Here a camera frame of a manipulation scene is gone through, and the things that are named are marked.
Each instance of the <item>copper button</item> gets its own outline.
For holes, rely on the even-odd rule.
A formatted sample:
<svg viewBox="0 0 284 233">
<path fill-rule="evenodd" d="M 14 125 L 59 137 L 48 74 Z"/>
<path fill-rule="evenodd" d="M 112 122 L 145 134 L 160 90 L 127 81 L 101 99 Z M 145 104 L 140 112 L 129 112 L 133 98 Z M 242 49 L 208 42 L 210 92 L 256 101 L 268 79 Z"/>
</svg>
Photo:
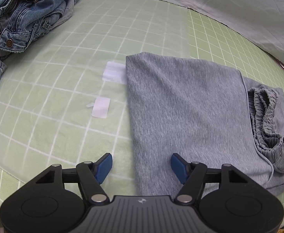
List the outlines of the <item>copper button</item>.
<svg viewBox="0 0 284 233">
<path fill-rule="evenodd" d="M 6 45 L 7 45 L 8 47 L 13 46 L 13 41 L 12 41 L 12 39 L 8 39 L 7 42 L 6 42 Z"/>
</svg>

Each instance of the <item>metal button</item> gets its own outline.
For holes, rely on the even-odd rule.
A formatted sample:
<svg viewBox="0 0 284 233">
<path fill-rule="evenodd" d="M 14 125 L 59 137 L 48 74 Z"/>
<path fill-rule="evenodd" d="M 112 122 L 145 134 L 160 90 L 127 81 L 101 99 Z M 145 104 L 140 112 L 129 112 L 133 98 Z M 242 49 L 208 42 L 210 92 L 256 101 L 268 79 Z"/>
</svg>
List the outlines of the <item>metal button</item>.
<svg viewBox="0 0 284 233">
<path fill-rule="evenodd" d="M 190 195 L 187 195 L 187 194 L 181 194 L 177 197 L 177 200 L 179 202 L 182 202 L 182 203 L 188 203 L 188 202 L 191 202 L 192 201 L 192 197 Z"/>
<path fill-rule="evenodd" d="M 95 194 L 91 196 L 91 200 L 94 202 L 103 202 L 107 199 L 107 197 L 104 194 Z"/>
<path fill-rule="evenodd" d="M 12 41 L 12 39 L 8 39 L 7 42 L 6 42 L 6 45 L 7 45 L 8 47 L 13 46 L 13 41 Z"/>
</svg>

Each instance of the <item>printed symbol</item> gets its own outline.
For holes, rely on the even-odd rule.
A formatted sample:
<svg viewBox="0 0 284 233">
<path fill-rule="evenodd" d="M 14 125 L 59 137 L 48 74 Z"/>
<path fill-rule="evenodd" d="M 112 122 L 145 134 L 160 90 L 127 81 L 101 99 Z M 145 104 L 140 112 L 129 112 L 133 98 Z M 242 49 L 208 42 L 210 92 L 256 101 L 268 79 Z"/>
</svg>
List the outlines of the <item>printed symbol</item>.
<svg viewBox="0 0 284 233">
<path fill-rule="evenodd" d="M 144 204 L 144 203 L 146 203 L 146 202 L 147 202 L 147 200 L 145 200 L 144 198 L 142 198 L 142 199 L 139 199 L 139 200 L 138 200 L 138 202 L 140 202 L 140 203 Z"/>
</svg>

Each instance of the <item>blue gripper pad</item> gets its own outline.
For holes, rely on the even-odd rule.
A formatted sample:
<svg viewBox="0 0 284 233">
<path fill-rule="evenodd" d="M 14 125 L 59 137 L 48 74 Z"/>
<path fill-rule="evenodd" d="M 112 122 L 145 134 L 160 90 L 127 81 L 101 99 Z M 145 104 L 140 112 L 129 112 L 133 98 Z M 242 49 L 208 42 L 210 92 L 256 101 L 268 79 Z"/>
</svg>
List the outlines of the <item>blue gripper pad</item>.
<svg viewBox="0 0 284 233">
<path fill-rule="evenodd" d="M 186 165 L 185 160 L 179 159 L 179 157 L 181 158 L 180 155 L 178 155 L 177 153 L 172 154 L 171 156 L 171 168 L 174 171 L 174 173 L 176 174 L 177 178 L 179 179 L 179 181 L 181 182 L 181 184 L 184 184 L 186 182 L 186 180 L 188 179 L 189 175 L 187 174 L 186 171 Z"/>
<path fill-rule="evenodd" d="M 100 158 L 98 161 L 102 160 L 102 162 L 99 163 L 97 166 L 96 175 L 94 176 L 101 185 L 105 178 L 107 177 L 108 173 L 112 169 L 113 166 L 113 158 L 110 153 L 108 155 L 104 155 L 102 158 Z"/>
</svg>

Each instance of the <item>denim jacket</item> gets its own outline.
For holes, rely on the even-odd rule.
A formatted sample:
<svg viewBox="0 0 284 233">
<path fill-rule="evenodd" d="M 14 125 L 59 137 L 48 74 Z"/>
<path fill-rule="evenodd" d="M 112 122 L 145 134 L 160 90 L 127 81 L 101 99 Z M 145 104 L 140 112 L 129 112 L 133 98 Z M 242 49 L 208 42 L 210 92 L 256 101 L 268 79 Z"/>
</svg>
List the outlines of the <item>denim jacket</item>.
<svg viewBox="0 0 284 233">
<path fill-rule="evenodd" d="M 0 49 L 23 52 L 63 15 L 65 0 L 0 0 Z M 0 77 L 6 65 L 0 61 Z"/>
</svg>

